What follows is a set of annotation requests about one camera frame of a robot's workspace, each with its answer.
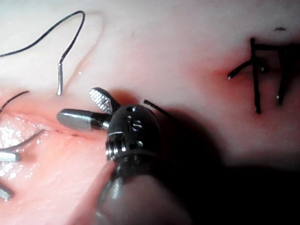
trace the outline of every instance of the black suture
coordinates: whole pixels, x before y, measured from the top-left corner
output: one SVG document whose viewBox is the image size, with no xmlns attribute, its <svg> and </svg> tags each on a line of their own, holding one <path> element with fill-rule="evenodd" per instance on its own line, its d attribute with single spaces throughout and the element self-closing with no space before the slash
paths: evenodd
<svg viewBox="0 0 300 225">
<path fill-rule="evenodd" d="M 20 52 L 23 52 L 33 46 L 35 46 L 37 43 L 39 43 L 42 39 L 44 39 L 44 37 L 46 37 L 54 28 L 56 28 L 58 25 L 60 25 L 62 22 L 66 21 L 68 18 L 74 16 L 74 15 L 77 15 L 77 14 L 82 14 L 82 20 L 81 20 L 81 23 L 80 23 L 80 26 L 71 42 L 71 44 L 68 46 L 68 48 L 65 50 L 65 52 L 62 54 L 61 58 L 60 58 L 60 61 L 59 63 L 62 64 L 63 60 L 65 59 L 66 55 L 69 53 L 69 51 L 71 50 L 71 48 L 73 47 L 78 35 L 79 35 L 79 32 L 81 31 L 82 27 L 83 27 L 83 24 L 84 24 L 84 20 L 85 20 L 85 13 L 81 10 L 79 11 L 76 11 L 70 15 L 67 15 L 66 17 L 64 17 L 63 19 L 61 19 L 60 21 L 58 21 L 56 24 L 54 24 L 49 30 L 47 30 L 41 37 L 39 37 L 35 42 L 33 42 L 32 44 L 28 45 L 27 47 L 25 48 L 22 48 L 22 49 L 19 49 L 19 50 L 16 50 L 16 51 L 13 51 L 13 52 L 8 52 L 8 53 L 5 53 L 5 54 L 1 54 L 0 55 L 0 58 L 2 57 L 5 57 L 5 56 L 9 56 L 9 55 L 14 55 L 14 54 L 17 54 L 17 53 L 20 53 Z"/>
</svg>

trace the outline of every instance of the black thread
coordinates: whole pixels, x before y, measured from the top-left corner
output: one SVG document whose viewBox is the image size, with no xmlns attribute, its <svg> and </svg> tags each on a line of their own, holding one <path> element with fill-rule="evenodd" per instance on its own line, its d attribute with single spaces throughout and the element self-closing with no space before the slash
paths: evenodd
<svg viewBox="0 0 300 225">
<path fill-rule="evenodd" d="M 14 54 L 17 54 L 17 53 L 20 53 L 20 52 L 23 52 L 33 46 L 35 46 L 37 43 L 39 43 L 42 39 L 44 39 L 44 37 L 46 37 L 54 28 L 56 28 L 58 25 L 60 25 L 62 22 L 66 21 L 68 18 L 76 15 L 76 14 L 82 14 L 82 20 L 81 20 L 81 23 L 80 23 L 80 26 L 75 34 L 75 37 L 73 38 L 71 44 L 68 46 L 68 48 L 65 50 L 65 52 L 62 54 L 61 58 L 60 58 L 60 61 L 59 63 L 62 64 L 63 60 L 65 59 L 66 55 L 69 53 L 69 51 L 71 50 L 71 48 L 73 47 L 78 35 L 79 35 L 79 32 L 81 31 L 82 27 L 83 27 L 83 23 L 84 23 L 84 19 L 85 19 L 85 13 L 81 10 L 79 11 L 76 11 L 70 15 L 67 15 L 65 18 L 61 19 L 60 21 L 58 21 L 56 24 L 54 24 L 49 30 L 47 30 L 40 38 L 38 38 L 35 42 L 33 42 L 32 44 L 28 45 L 27 47 L 25 48 L 22 48 L 22 49 L 19 49 L 19 50 L 16 50 L 16 51 L 13 51 L 13 52 L 8 52 L 8 53 L 5 53 L 5 54 L 2 54 L 0 55 L 0 58 L 2 57 L 5 57 L 5 56 L 9 56 L 9 55 L 14 55 Z"/>
</svg>

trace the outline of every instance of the surgical suture knot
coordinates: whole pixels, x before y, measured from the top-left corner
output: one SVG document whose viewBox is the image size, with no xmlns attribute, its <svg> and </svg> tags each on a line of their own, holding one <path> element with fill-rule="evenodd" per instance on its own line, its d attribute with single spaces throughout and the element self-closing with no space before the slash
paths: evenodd
<svg viewBox="0 0 300 225">
<path fill-rule="evenodd" d="M 268 65 L 266 60 L 261 59 L 256 56 L 256 51 L 277 51 L 279 61 L 282 67 L 281 81 L 278 90 L 278 94 L 276 96 L 278 100 L 278 104 L 281 105 L 285 96 L 285 92 L 287 90 L 288 80 L 291 78 L 291 73 L 295 66 L 296 58 L 300 52 L 300 45 L 297 44 L 289 44 L 285 46 L 275 46 L 275 45 L 265 45 L 265 44 L 256 44 L 255 39 L 250 39 L 251 46 L 251 59 L 242 63 L 234 70 L 232 70 L 227 78 L 230 80 L 234 76 L 236 76 L 242 69 L 247 66 L 252 65 L 253 69 L 253 82 L 254 82 L 254 102 L 255 102 L 255 110 L 258 114 L 261 113 L 260 106 L 260 93 L 258 88 L 258 68 L 262 73 L 268 72 Z"/>
</svg>

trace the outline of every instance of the silver metal tip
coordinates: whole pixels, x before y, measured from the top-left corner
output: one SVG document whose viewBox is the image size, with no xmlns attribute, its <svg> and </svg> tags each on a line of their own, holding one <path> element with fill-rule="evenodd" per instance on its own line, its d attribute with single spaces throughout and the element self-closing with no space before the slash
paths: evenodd
<svg viewBox="0 0 300 225">
<path fill-rule="evenodd" d="M 57 115 L 57 120 L 73 130 L 91 131 L 91 116 L 93 112 L 79 109 L 63 109 Z"/>
<path fill-rule="evenodd" d="M 112 114 L 120 104 L 108 93 L 108 91 L 96 87 L 90 89 L 90 98 L 105 113 Z"/>
<path fill-rule="evenodd" d="M 0 152 L 1 162 L 19 162 L 21 160 L 19 154 L 12 152 Z"/>
</svg>

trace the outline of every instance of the metal grasper jaw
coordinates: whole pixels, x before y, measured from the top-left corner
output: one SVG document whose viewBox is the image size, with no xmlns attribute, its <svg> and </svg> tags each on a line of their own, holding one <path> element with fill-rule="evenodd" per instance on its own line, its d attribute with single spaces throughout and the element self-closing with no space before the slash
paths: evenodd
<svg viewBox="0 0 300 225">
<path fill-rule="evenodd" d="M 102 88 L 90 89 L 90 97 L 105 113 L 80 109 L 63 109 L 57 114 L 57 120 L 65 127 L 73 130 L 108 129 L 112 114 L 118 110 L 120 104 Z"/>
<path fill-rule="evenodd" d="M 152 111 L 138 104 L 121 106 L 99 87 L 90 89 L 90 97 L 105 113 L 63 109 L 57 114 L 57 120 L 74 130 L 106 129 L 107 160 L 160 154 L 160 128 Z"/>
<path fill-rule="evenodd" d="M 99 87 L 90 89 L 90 98 L 108 114 L 113 114 L 121 106 L 106 90 Z"/>
</svg>

